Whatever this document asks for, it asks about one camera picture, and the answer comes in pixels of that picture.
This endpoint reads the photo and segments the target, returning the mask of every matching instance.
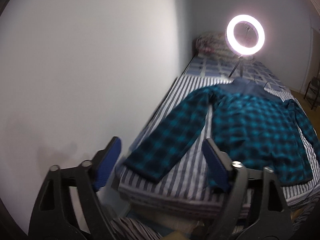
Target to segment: bed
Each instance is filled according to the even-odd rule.
[[[130,151],[146,138],[164,119],[169,112],[190,92],[201,87],[219,83],[230,83],[240,75],[236,70],[229,79],[234,62],[194,57],[184,73],[173,83],[164,101],[160,104],[153,117],[143,128]],[[262,63],[247,62],[244,65],[243,77],[265,87],[265,90],[280,97],[283,101],[294,99],[290,90]],[[213,219],[220,211],[224,195],[214,193],[206,185],[207,163],[201,152],[202,142],[211,134],[212,109],[209,108],[205,126],[201,135],[184,157],[158,183],[154,184],[132,172],[119,162],[116,168],[118,191],[129,202],[155,208],[163,212],[191,217],[193,219]],[[283,187],[284,196],[291,210],[296,210],[310,203],[320,191],[320,167],[310,143],[300,131],[306,154],[308,156],[313,179],[306,184]],[[241,217],[247,216],[252,190],[248,189],[244,200]]]

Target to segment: teal and black plaid shirt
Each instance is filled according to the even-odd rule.
[[[290,99],[270,100],[230,93],[219,85],[190,93],[125,160],[142,177],[158,183],[190,149],[213,107],[212,138],[221,151],[247,168],[274,169],[282,186],[313,178],[298,127],[319,161],[320,143],[309,119]]]

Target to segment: glowing white ring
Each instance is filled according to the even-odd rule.
[[[236,24],[241,22],[249,24],[257,34],[257,44],[252,48],[244,47],[236,41],[236,38],[234,36],[234,28]],[[230,44],[232,49],[234,49],[238,54],[242,56],[250,56],[262,48],[265,36],[260,22],[258,22],[255,18],[253,18],[250,15],[241,14],[234,17],[229,22],[228,27],[226,29],[226,38],[227,42]]]

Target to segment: silver screw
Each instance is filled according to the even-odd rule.
[[[58,169],[60,169],[58,165],[53,165],[50,167],[50,171],[57,171]]]
[[[273,173],[273,169],[271,169],[270,167],[264,167],[264,169],[267,171],[267,172],[269,172],[269,173]]]
[[[232,166],[234,166],[235,168],[242,168],[243,164],[241,162],[234,161],[232,162]]]
[[[92,162],[89,161],[89,160],[86,160],[86,161],[83,161],[83,162],[81,163],[81,165],[82,165],[83,167],[89,167],[89,166],[92,165]]]

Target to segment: white wall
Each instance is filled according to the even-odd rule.
[[[10,0],[0,17],[0,197],[24,231],[49,166],[78,165],[112,136],[127,152],[191,59],[189,3]]]
[[[194,37],[205,31],[225,31],[238,14],[262,24],[266,40],[256,54],[286,85],[300,90],[310,53],[310,19],[319,22],[309,0],[194,0]]]

